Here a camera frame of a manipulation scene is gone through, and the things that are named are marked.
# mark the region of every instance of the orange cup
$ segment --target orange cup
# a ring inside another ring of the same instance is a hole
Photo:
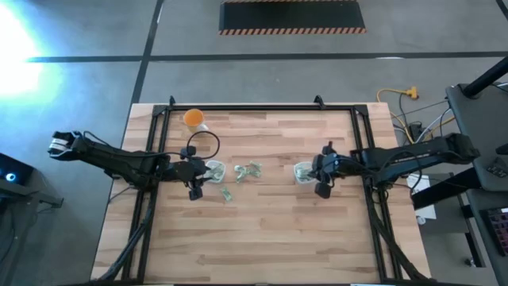
[[[183,122],[192,133],[207,131],[209,128],[205,125],[204,121],[205,115],[199,109],[188,110],[183,115]]]

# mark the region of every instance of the concrete floor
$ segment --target concrete floor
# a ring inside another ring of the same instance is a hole
[[[219,0],[167,0],[152,54],[269,52],[492,52],[508,49],[508,22],[495,0],[359,0],[366,35],[217,36]],[[14,278],[16,285],[87,281],[111,180],[80,162],[50,160],[55,130],[91,130],[122,141],[140,63],[15,64],[24,56],[140,56],[156,0],[0,0],[0,152],[39,169],[63,207],[40,214]],[[140,102],[373,102],[380,88],[417,86],[405,111],[439,102],[499,58],[294,60],[150,63]],[[383,95],[399,114],[398,96]],[[408,115],[429,124],[440,104]],[[457,131],[455,124],[444,132]],[[459,168],[440,165],[429,172]],[[433,277],[494,285],[490,269],[470,269],[464,238],[423,237]]]

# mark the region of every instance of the floor mat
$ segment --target floor mat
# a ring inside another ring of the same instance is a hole
[[[365,32],[355,0],[228,0],[221,4],[220,35]]]

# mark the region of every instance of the wooden tabletop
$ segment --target wooden tabletop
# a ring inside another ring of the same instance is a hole
[[[396,147],[387,104],[366,104],[376,146]],[[123,149],[144,150],[152,107],[133,105]],[[329,140],[338,153],[356,148],[349,112],[207,111],[205,117],[221,138],[214,160],[227,165],[224,182],[205,183],[203,198],[194,202],[182,183],[160,184],[146,283],[379,282],[360,178],[336,180],[330,199],[317,197],[313,184],[294,181],[293,165],[311,161]],[[166,151],[179,152],[190,135],[183,112],[171,112]],[[206,156],[215,150],[216,141],[203,134],[192,145],[199,156]],[[262,176],[248,176],[237,184],[234,165],[250,160],[263,165]],[[125,187],[125,182],[115,182],[112,195]],[[231,202],[221,194],[223,187],[231,192]],[[136,191],[130,190],[108,206],[92,278],[101,276],[125,246],[135,198]],[[388,205],[398,244],[429,276],[408,190],[391,189]],[[385,257],[390,269],[389,255]]]

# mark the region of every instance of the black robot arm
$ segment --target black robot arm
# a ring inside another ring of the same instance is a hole
[[[192,146],[175,153],[187,160],[170,162],[169,153],[128,152],[72,131],[55,132],[48,152],[56,160],[81,160],[102,168],[108,176],[121,176],[138,189],[150,188],[160,181],[181,181],[190,188],[191,200],[202,197],[201,186],[208,180],[202,177],[208,168],[203,160],[192,157]]]
[[[314,157],[312,174],[319,181],[315,192],[330,197],[330,182],[346,176],[371,177],[373,187],[390,187],[400,176],[440,163],[469,164],[479,157],[468,136],[452,133],[430,141],[393,149],[367,148],[339,155],[329,142]]]

